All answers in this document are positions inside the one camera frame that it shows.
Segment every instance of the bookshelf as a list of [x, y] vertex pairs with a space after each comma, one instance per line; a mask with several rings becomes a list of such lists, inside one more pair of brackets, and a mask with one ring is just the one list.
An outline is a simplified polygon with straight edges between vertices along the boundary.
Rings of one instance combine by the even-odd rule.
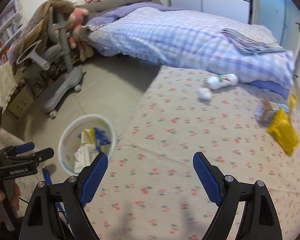
[[12, 0], [0, 14], [0, 65], [6, 62], [7, 50], [23, 30], [21, 20], [16, 1]]

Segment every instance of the stuffed animal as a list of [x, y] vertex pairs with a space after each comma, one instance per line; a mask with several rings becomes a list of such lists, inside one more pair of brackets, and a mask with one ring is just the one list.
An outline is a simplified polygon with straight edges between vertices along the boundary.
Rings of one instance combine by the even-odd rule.
[[81, 61], [85, 61], [94, 54], [93, 49], [79, 37], [79, 30], [83, 23], [83, 17], [88, 15], [89, 11], [87, 9], [75, 8], [66, 23], [66, 28], [72, 30], [72, 35], [69, 37], [70, 47], [71, 49], [75, 49], [78, 46]]

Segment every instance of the yellow bag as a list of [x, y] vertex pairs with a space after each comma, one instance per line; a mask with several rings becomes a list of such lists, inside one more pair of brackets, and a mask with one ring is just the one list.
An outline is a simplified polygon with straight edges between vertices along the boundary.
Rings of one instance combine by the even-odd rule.
[[291, 95], [289, 104], [289, 116], [282, 108], [280, 108], [267, 130], [267, 133], [273, 135], [275, 140], [279, 143], [281, 148], [288, 156], [292, 155], [294, 149], [300, 143], [298, 134], [291, 124], [293, 106], [295, 105], [296, 101], [296, 96]]

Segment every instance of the chair wheel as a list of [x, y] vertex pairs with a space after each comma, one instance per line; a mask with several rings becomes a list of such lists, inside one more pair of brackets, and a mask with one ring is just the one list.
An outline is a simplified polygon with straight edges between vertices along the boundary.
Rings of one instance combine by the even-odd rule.
[[51, 118], [55, 118], [55, 117], [57, 117], [57, 115], [58, 115], [58, 112], [57, 112], [56, 110], [53, 110], [53, 111], [50, 113], [50, 117], [51, 117]]
[[77, 93], [78, 93], [79, 91], [81, 91], [81, 90], [82, 90], [81, 85], [76, 85], [76, 86], [74, 87], [74, 91], [76, 91]]

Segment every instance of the bolt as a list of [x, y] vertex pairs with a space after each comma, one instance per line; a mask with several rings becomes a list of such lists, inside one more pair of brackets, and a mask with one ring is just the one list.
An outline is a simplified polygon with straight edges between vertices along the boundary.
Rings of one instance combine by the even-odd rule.
[[77, 177], [76, 176], [70, 176], [69, 178], [68, 178], [68, 181], [69, 182], [75, 182], [77, 180]]
[[265, 183], [262, 181], [262, 180], [258, 180], [257, 181], [257, 184], [260, 186], [260, 187], [263, 187], [265, 185]]
[[233, 181], [233, 177], [230, 176], [230, 175], [227, 175], [227, 176], [225, 177], [225, 179], [226, 179], [226, 181], [229, 181], [229, 182]]
[[40, 181], [40, 182], [38, 183], [38, 187], [43, 187], [44, 185], [46, 185], [46, 183], [45, 183], [44, 181]]

